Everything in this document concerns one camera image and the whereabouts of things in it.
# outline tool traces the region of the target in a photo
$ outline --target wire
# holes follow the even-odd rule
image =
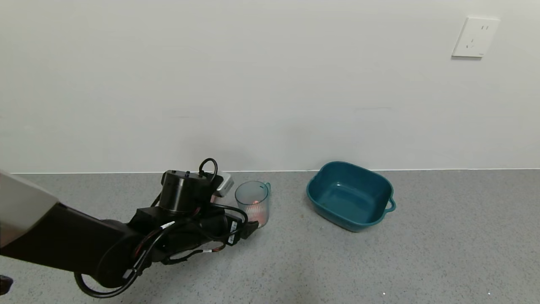
[[[136,259],[137,256],[139,255],[139,251],[142,249],[143,245],[151,238],[153,237],[154,235],[156,235],[158,232],[160,232],[161,229],[156,229],[156,230],[153,230],[151,231],[148,235],[146,235],[143,240],[139,243],[139,245],[137,245],[137,248],[135,249],[135,251],[133,252],[133,259]]]
[[[214,181],[215,176],[218,174],[218,163],[213,158],[207,158],[202,161],[201,165],[199,166],[199,174],[202,175],[204,173],[203,167],[207,162],[212,162],[214,164],[214,174],[212,174],[212,177],[210,178],[210,182],[212,183]]]
[[[221,242],[223,245],[219,246],[218,248],[212,249],[212,252],[219,252],[222,251],[223,248],[225,248],[225,243]]]
[[[247,223],[247,222],[249,221],[246,212],[245,212],[244,210],[242,210],[242,209],[238,209],[238,208],[232,207],[232,206],[220,205],[220,204],[212,204],[212,205],[213,205],[213,206],[216,206],[216,207],[223,208],[223,209],[227,209],[227,210],[232,210],[232,211],[238,212],[238,213],[240,213],[240,214],[244,217],[244,223]]]
[[[139,265],[135,267],[135,270],[137,273],[140,272],[141,266],[144,265],[144,262],[148,258],[148,255],[150,254],[152,249],[156,246],[156,244],[161,240],[161,238],[165,237],[167,234],[169,234],[170,231],[172,231],[174,228],[176,228],[176,226],[180,224],[184,224],[184,222],[183,221],[174,222],[170,224],[169,226],[165,227],[163,230],[161,230],[161,233],[152,241],[148,249],[143,252],[143,255],[141,257],[141,262],[139,263]]]
[[[154,200],[154,202],[150,205],[150,207],[154,207],[155,205],[157,205],[157,203],[159,202],[161,198],[161,192],[158,194],[158,196],[156,197],[156,199]]]
[[[129,277],[128,281],[126,282],[126,284],[122,285],[120,288],[118,288],[116,290],[104,293],[104,292],[97,292],[97,291],[91,289],[90,287],[88,287],[88,285],[86,285],[86,283],[83,280],[82,274],[74,273],[73,275],[75,277],[75,282],[77,283],[77,286],[80,288],[80,290],[83,293],[85,293],[85,294],[87,294],[89,296],[93,296],[94,298],[100,298],[100,299],[112,298],[114,296],[117,296],[117,295],[121,294],[122,292],[126,291],[126,289],[128,289],[129,286],[131,286],[133,284],[133,282],[135,282],[135,279],[137,278],[137,274],[132,273],[131,276]]]

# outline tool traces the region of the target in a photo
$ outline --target white label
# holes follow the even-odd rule
[[[237,227],[237,223],[236,223],[236,222],[233,222],[233,223],[231,224],[231,231],[229,231],[229,232],[235,231],[235,230],[236,230],[236,227]],[[228,242],[229,242],[229,244],[231,244],[231,245],[233,244],[233,242],[234,242],[234,234],[231,235],[231,236],[229,236],[229,241],[228,241]]]

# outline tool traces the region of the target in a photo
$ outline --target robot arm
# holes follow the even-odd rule
[[[214,163],[214,173],[203,171],[208,161]],[[169,170],[163,173],[162,191],[154,203],[137,209],[129,223],[121,223],[76,211],[44,189],[0,172],[0,254],[74,272],[84,293],[110,298],[125,291],[152,262],[180,263],[193,254],[218,252],[248,238],[258,222],[248,222],[238,208],[210,203],[212,195],[223,197],[232,183],[229,175],[218,175],[211,158],[201,164],[198,173]],[[210,241],[222,246],[171,258]],[[82,274],[118,289],[91,290]]]

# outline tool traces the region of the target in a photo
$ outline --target black cable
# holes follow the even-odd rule
[[[112,298],[114,296],[117,296],[119,294],[121,294],[122,292],[126,291],[126,289],[129,288],[129,286],[131,286],[133,284],[133,282],[135,282],[135,279],[137,278],[137,274],[136,273],[132,273],[131,276],[129,277],[128,281],[126,282],[126,284],[122,285],[122,287],[116,289],[116,290],[113,290],[111,292],[97,292],[93,289],[91,289],[90,287],[88,287],[88,285],[86,285],[86,283],[84,282],[83,280],[83,276],[82,274],[80,273],[74,273],[73,274],[75,276],[75,282],[77,283],[77,286],[80,288],[80,290],[89,295],[89,296],[93,296],[94,298],[100,298],[100,299],[104,299],[104,298]]]
[[[154,202],[150,205],[150,207],[154,207],[159,202],[159,199],[161,198],[161,192],[158,194]]]
[[[203,167],[207,162],[212,162],[214,164],[214,174],[212,174],[212,177],[210,178],[210,182],[214,181],[214,177],[218,174],[218,163],[213,158],[207,158],[202,161],[201,165],[199,166],[199,174],[202,175],[204,173]]]
[[[141,257],[141,263],[139,263],[139,265],[135,268],[137,273],[140,273],[140,268],[145,264],[145,261],[148,258],[148,255],[150,254],[152,249],[156,246],[156,244],[161,240],[161,238],[163,238],[164,236],[169,234],[170,231],[172,231],[176,226],[178,226],[180,224],[185,224],[185,222],[184,221],[177,221],[177,222],[173,223],[172,225],[168,226],[167,228],[163,229],[161,231],[161,233],[158,234],[158,236],[152,241],[152,243],[150,244],[148,249],[146,251],[144,251],[144,253],[143,253],[142,257]]]
[[[243,211],[242,209],[232,207],[232,206],[220,205],[220,204],[212,204],[212,205],[216,206],[216,207],[223,208],[223,209],[236,211],[236,212],[240,213],[244,217],[244,223],[247,223],[249,221],[246,212]]]

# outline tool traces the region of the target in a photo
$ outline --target wall outlet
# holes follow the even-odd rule
[[[483,57],[491,45],[499,22],[498,19],[467,18],[452,56]]]

